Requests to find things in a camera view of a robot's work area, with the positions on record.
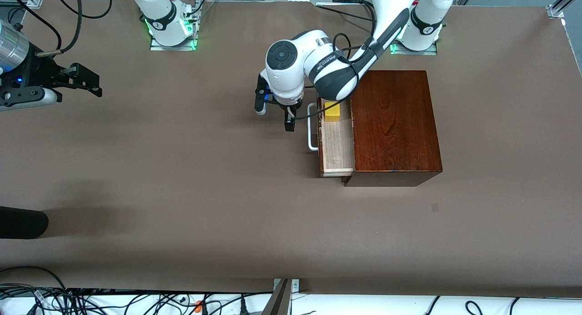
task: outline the yellow sponge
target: yellow sponge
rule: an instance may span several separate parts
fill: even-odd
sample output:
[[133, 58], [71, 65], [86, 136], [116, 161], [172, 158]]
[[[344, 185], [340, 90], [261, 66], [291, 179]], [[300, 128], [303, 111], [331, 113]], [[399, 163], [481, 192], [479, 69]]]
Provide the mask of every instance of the yellow sponge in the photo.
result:
[[339, 121], [339, 115], [340, 115], [340, 110], [339, 110], [339, 105], [333, 106], [332, 108], [327, 109], [329, 106], [335, 104], [335, 102], [326, 102], [326, 104], [324, 105], [324, 108], [326, 109], [326, 112], [324, 113], [324, 116], [326, 117], [326, 122], [337, 122]]

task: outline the drawer handle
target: drawer handle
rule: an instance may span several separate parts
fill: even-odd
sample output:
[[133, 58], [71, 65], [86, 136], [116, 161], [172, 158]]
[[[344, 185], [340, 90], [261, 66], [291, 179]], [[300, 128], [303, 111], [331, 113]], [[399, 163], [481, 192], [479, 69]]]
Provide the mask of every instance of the drawer handle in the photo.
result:
[[312, 107], [317, 107], [317, 104], [312, 102], [311, 104], [307, 105], [307, 145], [309, 146], [309, 150], [319, 151], [319, 147], [314, 147], [311, 145], [311, 114], [309, 110], [311, 110]]

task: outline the wooden box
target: wooden box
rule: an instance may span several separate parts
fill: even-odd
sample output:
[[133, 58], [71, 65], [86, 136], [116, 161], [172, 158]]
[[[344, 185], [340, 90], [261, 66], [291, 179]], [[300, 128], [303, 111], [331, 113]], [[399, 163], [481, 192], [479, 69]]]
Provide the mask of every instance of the wooden box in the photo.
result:
[[346, 186], [418, 186], [442, 172], [425, 71], [369, 71], [341, 105], [318, 119], [322, 176]]

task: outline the brown table surface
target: brown table surface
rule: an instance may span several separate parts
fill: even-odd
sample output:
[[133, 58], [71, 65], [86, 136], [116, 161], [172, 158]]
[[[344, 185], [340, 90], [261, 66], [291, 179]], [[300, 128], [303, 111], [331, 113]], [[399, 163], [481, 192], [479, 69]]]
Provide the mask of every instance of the brown table surface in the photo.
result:
[[[40, 13], [68, 43], [75, 15], [57, 0]], [[281, 110], [253, 110], [272, 42], [321, 28], [359, 44], [368, 22], [219, 3], [185, 53], [150, 52], [138, 17], [115, 0], [56, 58], [98, 73], [104, 97], [63, 89], [62, 104], [0, 115], [0, 202], [53, 224], [45, 239], [1, 241], [2, 267], [106, 288], [268, 290], [289, 276], [320, 293], [580, 296], [582, 77], [544, 8], [453, 8], [438, 56], [376, 64], [428, 72], [443, 173], [414, 188], [319, 178], [306, 124], [287, 133]], [[13, 276], [2, 281], [52, 284]]]

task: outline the open drawer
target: open drawer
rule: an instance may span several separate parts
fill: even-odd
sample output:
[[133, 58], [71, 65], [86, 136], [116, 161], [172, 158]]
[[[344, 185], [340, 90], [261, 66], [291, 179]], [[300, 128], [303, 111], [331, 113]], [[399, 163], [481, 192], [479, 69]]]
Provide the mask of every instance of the open drawer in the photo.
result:
[[[317, 98], [318, 109], [323, 108], [322, 104], [322, 99]], [[350, 103], [343, 102], [340, 108], [338, 122], [326, 122], [323, 113], [317, 117], [320, 170], [324, 177], [351, 176], [355, 168]]]

